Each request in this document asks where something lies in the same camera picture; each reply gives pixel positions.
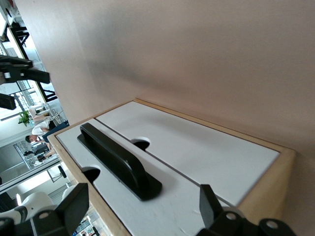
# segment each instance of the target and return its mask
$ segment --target person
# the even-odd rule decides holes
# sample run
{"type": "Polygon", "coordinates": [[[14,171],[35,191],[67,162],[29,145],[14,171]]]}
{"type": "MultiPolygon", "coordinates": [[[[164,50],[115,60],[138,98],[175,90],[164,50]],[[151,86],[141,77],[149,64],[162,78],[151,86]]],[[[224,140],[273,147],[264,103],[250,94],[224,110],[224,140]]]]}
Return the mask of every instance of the person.
{"type": "Polygon", "coordinates": [[[60,125],[57,125],[55,128],[49,130],[46,127],[44,127],[44,124],[42,126],[39,126],[38,128],[36,128],[36,126],[34,127],[34,129],[36,128],[36,130],[34,131],[34,133],[37,133],[37,134],[33,134],[33,130],[32,130],[32,134],[31,135],[28,135],[25,137],[25,141],[28,142],[28,143],[31,143],[31,142],[37,142],[37,143],[43,143],[43,142],[46,142],[49,144],[49,141],[47,139],[47,137],[53,133],[56,133],[57,131],[59,130],[62,130],[64,128],[67,128],[69,126],[69,122],[68,121],[65,121],[63,123],[61,123],[60,125]]]}

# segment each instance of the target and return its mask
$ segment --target black hair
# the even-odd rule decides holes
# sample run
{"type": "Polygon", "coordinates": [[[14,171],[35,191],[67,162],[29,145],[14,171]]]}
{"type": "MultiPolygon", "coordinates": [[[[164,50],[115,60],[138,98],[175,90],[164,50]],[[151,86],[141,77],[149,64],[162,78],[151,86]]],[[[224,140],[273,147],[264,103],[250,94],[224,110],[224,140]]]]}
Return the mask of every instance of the black hair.
{"type": "Polygon", "coordinates": [[[31,143],[29,135],[25,137],[25,141],[28,142],[28,143],[31,143]]]}

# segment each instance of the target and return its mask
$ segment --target bolt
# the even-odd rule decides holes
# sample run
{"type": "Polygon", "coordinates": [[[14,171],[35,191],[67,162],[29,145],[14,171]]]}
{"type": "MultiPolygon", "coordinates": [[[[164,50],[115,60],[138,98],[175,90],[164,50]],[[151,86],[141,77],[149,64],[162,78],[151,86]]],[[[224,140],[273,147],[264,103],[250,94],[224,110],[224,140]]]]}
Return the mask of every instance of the bolt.
{"type": "Polygon", "coordinates": [[[266,225],[268,227],[270,227],[271,229],[277,229],[278,228],[278,224],[272,220],[268,220],[266,225]]]}
{"type": "Polygon", "coordinates": [[[39,218],[39,219],[44,219],[44,218],[46,218],[48,215],[49,215],[48,212],[44,212],[44,213],[41,213],[38,218],[39,218]]]}
{"type": "Polygon", "coordinates": [[[236,220],[236,215],[229,212],[228,214],[226,214],[226,217],[229,219],[229,220],[236,220]]]}

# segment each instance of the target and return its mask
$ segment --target potted plant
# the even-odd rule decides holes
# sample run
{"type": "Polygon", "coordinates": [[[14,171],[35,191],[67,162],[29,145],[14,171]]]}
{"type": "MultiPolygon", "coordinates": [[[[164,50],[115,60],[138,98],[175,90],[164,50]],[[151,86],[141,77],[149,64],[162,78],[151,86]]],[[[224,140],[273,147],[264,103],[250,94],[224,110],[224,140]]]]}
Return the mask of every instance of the potted plant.
{"type": "Polygon", "coordinates": [[[19,124],[23,123],[25,126],[27,126],[30,123],[30,114],[28,111],[20,112],[20,117],[19,124]]]}

